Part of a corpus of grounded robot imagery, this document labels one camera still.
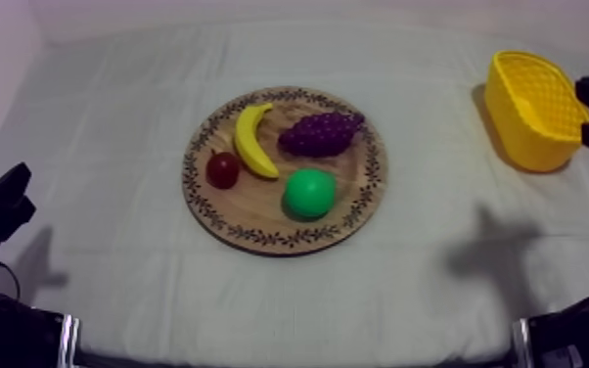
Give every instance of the banana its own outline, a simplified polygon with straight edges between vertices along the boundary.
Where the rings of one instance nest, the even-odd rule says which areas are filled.
[[[262,116],[273,107],[271,103],[247,106],[235,124],[235,147],[240,157],[256,174],[270,179],[278,178],[279,170],[258,144],[255,131]]]

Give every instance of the purple grapes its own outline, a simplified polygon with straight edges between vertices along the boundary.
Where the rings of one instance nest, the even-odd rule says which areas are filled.
[[[365,117],[361,114],[327,113],[303,117],[279,136],[279,145],[295,156],[337,156],[351,145]]]

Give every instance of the white table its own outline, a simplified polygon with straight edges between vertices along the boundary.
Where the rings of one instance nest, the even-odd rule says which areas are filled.
[[[589,153],[558,174],[515,172],[476,107],[490,56],[511,48],[589,74],[586,55],[343,19],[190,25],[54,49],[0,132],[0,174],[26,161],[38,207],[0,259],[24,301],[81,317],[85,346],[134,358],[341,366],[498,354],[514,318],[589,296]],[[194,129],[274,85],[346,99],[389,158],[375,217],[301,258],[221,245],[180,188]],[[0,290],[11,290],[4,274]]]

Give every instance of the round wooden tray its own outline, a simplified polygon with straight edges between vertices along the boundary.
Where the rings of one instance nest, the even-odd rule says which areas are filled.
[[[232,152],[236,119],[247,105],[266,102],[274,109],[258,125],[260,146],[279,168],[278,180],[265,180],[247,168],[231,189],[206,181],[205,165],[213,152]],[[228,102],[192,137],[183,162],[183,193],[192,214],[226,244],[263,255],[302,255],[321,251],[350,236],[375,212],[385,190],[384,143],[366,119],[351,147],[333,158],[298,158],[278,148],[278,136],[305,115],[359,113],[347,102],[324,92],[298,87],[265,88]],[[337,180],[336,203],[326,216],[311,222],[290,218],[282,197],[290,174],[314,167]]]

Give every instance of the yellow basket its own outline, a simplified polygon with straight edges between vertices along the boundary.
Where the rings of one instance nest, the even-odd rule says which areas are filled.
[[[495,54],[484,100],[507,155],[522,168],[552,171],[582,144],[589,112],[562,70],[539,56]]]

